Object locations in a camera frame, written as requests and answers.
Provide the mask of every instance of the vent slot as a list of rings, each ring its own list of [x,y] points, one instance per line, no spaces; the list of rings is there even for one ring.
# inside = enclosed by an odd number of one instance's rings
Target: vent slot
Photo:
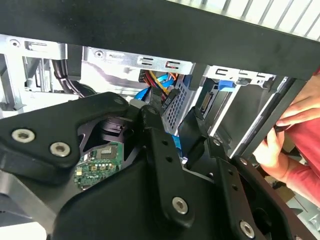
[[[139,56],[137,63],[144,66],[152,66],[154,59],[147,56]]]
[[[178,61],[166,61],[165,67],[168,69],[179,69],[180,64]]]

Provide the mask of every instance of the bolt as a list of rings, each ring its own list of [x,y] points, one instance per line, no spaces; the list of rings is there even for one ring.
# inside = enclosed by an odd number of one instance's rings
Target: bolt
[[[220,142],[217,139],[214,139],[213,142],[215,143],[215,145],[220,146]]]
[[[240,158],[240,161],[244,164],[244,165],[248,165],[248,162],[246,160],[244,160],[243,158]]]
[[[179,196],[172,199],[172,206],[179,214],[184,215],[188,212],[188,204]]]
[[[152,114],[157,114],[157,111],[156,111],[153,107],[151,107],[151,106],[148,107],[148,110],[149,110],[149,112],[152,113]]]
[[[66,157],[70,154],[70,147],[64,142],[55,142],[50,146],[50,152],[57,157]]]
[[[253,228],[250,226],[249,223],[247,223],[246,221],[241,221],[240,222],[240,228],[242,230],[242,232],[250,239],[254,239],[255,238],[255,231],[253,230]]]
[[[20,47],[20,42],[18,42],[15,39],[10,40],[10,43],[12,44],[12,46],[19,48]]]
[[[36,135],[33,131],[25,128],[14,130],[11,136],[14,140],[23,144],[30,143],[36,138]]]
[[[95,55],[96,58],[100,58],[101,59],[103,57],[104,53],[102,51],[96,51],[94,55]]]
[[[181,164],[182,165],[185,165],[187,162],[188,162],[188,158],[183,156],[183,157],[180,157],[180,160],[181,160]]]
[[[124,104],[124,101],[120,98],[115,98],[114,101],[117,103],[117,104]]]

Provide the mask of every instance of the circuit board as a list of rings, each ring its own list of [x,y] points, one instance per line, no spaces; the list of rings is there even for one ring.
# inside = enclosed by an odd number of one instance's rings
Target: circuit board
[[[74,183],[86,190],[121,169],[121,143],[111,142],[81,157],[74,171]]]

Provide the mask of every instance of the person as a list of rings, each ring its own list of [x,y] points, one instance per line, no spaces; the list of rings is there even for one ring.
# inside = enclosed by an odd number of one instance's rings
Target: person
[[[277,126],[289,126],[289,135],[307,165],[281,152],[285,133],[275,129],[254,151],[263,170],[320,207],[320,72],[303,87]]]

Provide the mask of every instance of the black panel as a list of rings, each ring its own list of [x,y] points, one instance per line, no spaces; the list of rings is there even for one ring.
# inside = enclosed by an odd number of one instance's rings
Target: black panel
[[[319,42],[165,0],[3,0],[0,16],[12,36],[300,79],[320,65]]]

